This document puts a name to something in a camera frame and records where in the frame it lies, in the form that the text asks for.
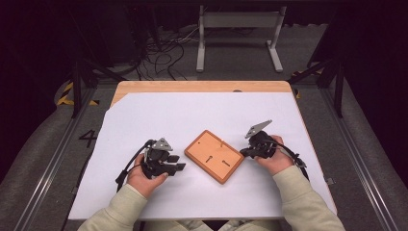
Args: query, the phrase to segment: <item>person's right hand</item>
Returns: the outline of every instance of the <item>person's right hand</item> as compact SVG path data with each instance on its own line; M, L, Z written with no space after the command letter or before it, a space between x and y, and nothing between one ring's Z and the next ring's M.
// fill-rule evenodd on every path
M282 138L278 136L272 136L274 140L283 144ZM271 158L255 157L256 162L265 167L270 174L274 175L288 167L293 166L293 160L289 156L285 155L280 146L276 146L276 151Z
M143 158L144 154L140 154L136 158L135 167L129 171L127 183L147 199L157 187L164 183L168 177L168 173L165 172L154 179L147 178L140 166Z

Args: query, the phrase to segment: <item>metal frame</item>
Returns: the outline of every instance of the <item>metal frame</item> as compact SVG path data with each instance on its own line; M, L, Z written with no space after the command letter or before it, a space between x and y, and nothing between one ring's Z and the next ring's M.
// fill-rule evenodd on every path
M83 98L83 105L87 105L90 102L95 89L88 89L85 92L85 96ZM63 138L61 139L60 143L57 146L45 172L42 174L41 178L38 181L37 187L34 190L30 201L28 202L24 212L21 214L20 219L18 220L17 225L15 226L15 231L20 230L29 230L31 223L41 205L44 197L46 196L48 189L50 188L55 175L64 159L65 151L68 147L68 144L71 140L71 137L81 121L81 117L85 112L87 107L83 107L78 112L78 115L72 118L69 121L68 126L65 129Z
M285 18L286 7L281 7L280 12L268 13L205 13L204 7L200 6L199 34L197 54L197 72L204 71L205 39L204 28L224 27L252 27L273 28L273 38L267 40L268 51L272 58L276 72L282 72L283 67L276 52L276 42Z
M326 103L327 108L329 108L331 115L333 116L344 141L347 145L349 150L348 156L350 158L351 163L353 164L356 172L360 178L361 184L363 185L364 190L371 202L372 208L374 212L378 216L378 220L380 221L384 230L399 230L393 216L391 215L387 205L385 204L384 199L382 198L380 191L377 188L374 180L371 177L369 169L367 168L363 157L360 154L360 151L357 148L353 138L351 137L347 126L345 125L342 118L337 117L337 110L333 107L333 98L330 94L328 89L320 90L321 96Z
M306 69L300 74L293 76L291 79L288 80L288 83L291 85L296 84L300 80L309 77L314 72L319 71L323 68L324 68L323 72L316 80L318 87L321 89L327 89L330 86L330 83L333 81L333 79L337 76L334 108L337 112L338 117L343 117L342 98L343 98L344 67L342 66L342 63L339 60L333 59L321 62L319 64L315 64L314 66Z

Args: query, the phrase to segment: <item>white table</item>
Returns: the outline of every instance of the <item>white table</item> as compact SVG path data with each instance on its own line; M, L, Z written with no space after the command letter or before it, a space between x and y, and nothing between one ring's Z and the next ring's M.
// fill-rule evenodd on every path
M279 191L252 159L243 160L220 185L184 155L205 129L241 150L248 146L244 135L249 127L268 119L272 123L264 130L280 135L300 154L312 187L337 213L286 82L122 82L106 112L69 219L86 219L106 207L115 195L115 179L131 157L147 140L162 137L173 147L170 153L180 155L179 163L187 165L154 191L140 220L281 218Z

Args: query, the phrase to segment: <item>black cable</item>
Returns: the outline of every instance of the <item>black cable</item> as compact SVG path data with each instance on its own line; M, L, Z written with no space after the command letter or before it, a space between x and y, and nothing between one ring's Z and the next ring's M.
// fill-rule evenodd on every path
M176 79L175 79L174 76L171 74L170 68L171 68L172 66L174 66L178 61L180 61L181 58L183 58L183 56L184 56L184 48L183 48L183 46L182 46L181 44L179 44L179 43L177 43L177 45L179 45L180 48L181 48L181 56L180 56L177 60L175 60L175 61L173 62L173 64L171 64L171 65L169 65L169 66L167 67L167 73L171 76L171 78L173 78L173 80L176 80Z
M139 166L140 166L140 165L135 165L135 166L131 167L131 168L128 170L128 172L130 172L131 170L133 170L133 168L139 167Z
M139 73L139 69L138 69L138 68L136 68L136 73L138 73L139 81L141 81L141 74Z
M171 56L168 55L168 54L161 54L160 56L156 57L156 60L155 60L155 63L154 63L154 71L155 71L156 75L164 70L164 69L162 69L160 71L157 71L158 60L162 56L168 56L169 57L169 61L167 63L162 63L162 64L169 64L171 62L171 60L172 60Z
M167 43L170 43L171 42L170 38L173 37L175 34L178 34L178 33L170 33L170 35L167 38L161 39L161 42L162 42L161 45L165 45ZM146 46L156 46L156 42L152 41L150 43L146 43Z
M173 39L172 41L175 41L178 44L186 44L192 40L192 38L195 37L195 35L199 32L199 28L195 28L192 32L186 33L185 36L178 36L177 38Z
M161 43L162 51L154 50L154 49L150 48L150 50L148 50L148 51L152 51L152 52L155 52L155 53L154 54L149 54L149 55L156 55L156 54L161 53L161 52L168 52L168 51L172 50L174 48L174 45L172 45L172 43L173 43L173 40L165 41L164 43Z
M143 71L141 71L141 67L138 66L138 70L137 70L137 71L139 72L139 75L141 76L141 78L143 78L144 80L148 80L148 81L154 80L154 79L152 79L152 78L150 77L150 75L148 74L148 70L147 70L147 68L146 68L145 65L144 65L144 68L146 69L146 75L147 75L148 77L144 76Z
M116 182L117 182L117 192L119 192L119 190L122 188L123 183L125 181L125 178L127 176L127 174L129 173L129 171L127 170L129 168L129 166L135 162L135 159L139 156L139 154L143 151L144 148L146 148L147 146L151 146L155 141L153 140L149 140L147 141L144 146L142 146L138 152L135 153L135 155L132 157L132 159L129 161L129 163L126 165L126 167L120 172L119 176L117 176L116 178Z
M168 55L169 57L169 61L165 62L165 63L158 63L157 60L155 61L155 63L153 63L149 57L147 57L145 60L150 63L150 64L156 64L156 65L160 65L160 64L169 64L171 62L171 56Z
M164 48L163 52L170 52L172 51L174 48L177 47L177 45L179 45L176 41L172 41L167 48Z
M302 159L299 158L299 154L294 154L294 152L292 152L289 147L285 146L282 143L279 143L277 141L268 141L268 140L263 140L264 142L271 142L273 144L276 144L278 146L283 147L283 149L285 149L289 155L291 155L292 159L294 160L294 163L296 164L297 167L300 168L300 170L302 171L303 175L306 177L307 180L309 180L309 175L306 172L306 164L302 161Z
M84 177L84 174L85 174L85 169L87 169L88 162L89 162L89 160L90 160L90 157L92 156L92 153L93 153L93 149L92 149L92 151L90 152L90 154L88 155L87 159L85 160L84 165L83 165L82 168L81 168L81 171L80 171L80 173L79 173L79 177L78 177L77 183L76 183L75 188L74 188L74 189L76 189L76 190L79 189L79 186L80 186L80 184L81 184L82 178ZM75 198L76 198L76 193L72 196L71 204L70 204L70 206L69 206L69 211L71 211L72 206L74 205ZM64 230L65 230L65 226L66 226L66 223L67 223L67 221L68 221L68 216L69 216L69 212L68 212L68 214L65 216L64 224L63 224L63 226L61 227L61 231L64 231Z
M181 77L183 77L184 80L188 80L188 79L186 78L186 76L184 76L182 73L180 73L180 71L178 71L178 70L176 70L176 69L174 69L174 68L172 68L172 71L177 72L177 74L179 74Z
M145 77L145 79L146 79L146 80L149 80L149 81L154 80L154 79L149 75L149 70L147 69L146 64L144 63L144 60L142 61L142 63L143 63L144 69L146 70L146 75L147 75L147 78Z

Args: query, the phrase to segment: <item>orange wooden board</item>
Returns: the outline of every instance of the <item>orange wooden board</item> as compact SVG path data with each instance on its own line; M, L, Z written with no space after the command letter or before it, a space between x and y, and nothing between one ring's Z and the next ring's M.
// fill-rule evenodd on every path
M243 160L243 155L228 143L205 130L185 150L186 156L224 184Z

